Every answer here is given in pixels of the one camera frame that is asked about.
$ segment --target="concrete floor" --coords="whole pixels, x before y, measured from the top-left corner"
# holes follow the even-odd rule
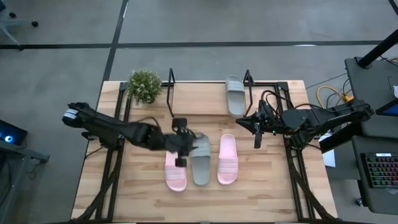
[[[5,3],[20,18],[40,23],[36,29],[11,29],[23,44],[110,44],[122,1]],[[387,0],[130,0],[124,18],[120,43],[381,40],[398,22]],[[0,34],[0,44],[12,42]],[[362,56],[373,47],[358,42],[117,49],[109,79],[126,80],[132,70],[148,68],[166,80],[172,67],[178,80],[223,80],[230,74],[242,77],[250,68],[257,80],[304,80],[310,102],[317,104],[320,85],[339,90],[343,86],[347,77],[339,75],[345,73],[344,59]],[[51,154],[50,162],[37,169],[36,179],[26,179],[16,223],[69,219],[87,142],[61,118],[67,103],[96,106],[108,55],[109,49],[0,50],[0,118],[28,130],[31,149]],[[393,55],[398,55],[397,47],[384,56]],[[322,92],[324,102],[328,95]],[[353,203],[359,196],[355,181],[331,178],[330,183],[340,218],[396,223],[394,216],[374,214]]]

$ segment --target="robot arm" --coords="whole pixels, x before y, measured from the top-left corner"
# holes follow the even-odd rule
[[[131,144],[151,151],[167,150],[178,153],[175,162],[179,167],[187,166],[184,157],[195,149],[192,145],[197,137],[187,128],[186,118],[173,119],[175,133],[164,134],[159,125],[140,121],[125,123],[95,111],[88,103],[70,103],[68,106],[69,109],[62,118],[64,124],[86,129],[90,135],[97,136],[106,147],[115,147],[120,139],[126,138]]]
[[[343,105],[328,109],[290,109],[275,114],[264,100],[259,101],[258,112],[239,118],[236,123],[255,134],[254,148],[261,146],[262,134],[272,133],[290,136],[292,146],[303,149],[315,136],[346,122],[363,122],[370,118],[373,110],[362,100],[353,99]]]

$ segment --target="chair wheel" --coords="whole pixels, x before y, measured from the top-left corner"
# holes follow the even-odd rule
[[[359,207],[363,207],[363,201],[361,198],[355,200],[355,204]]]

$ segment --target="green plant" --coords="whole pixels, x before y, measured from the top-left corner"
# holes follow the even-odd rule
[[[136,103],[153,103],[162,90],[162,81],[155,72],[149,70],[132,71],[127,82],[128,98]]]

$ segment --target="rgb keyboard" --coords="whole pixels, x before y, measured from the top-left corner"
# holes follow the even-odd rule
[[[362,157],[371,188],[398,188],[398,154],[367,153]]]

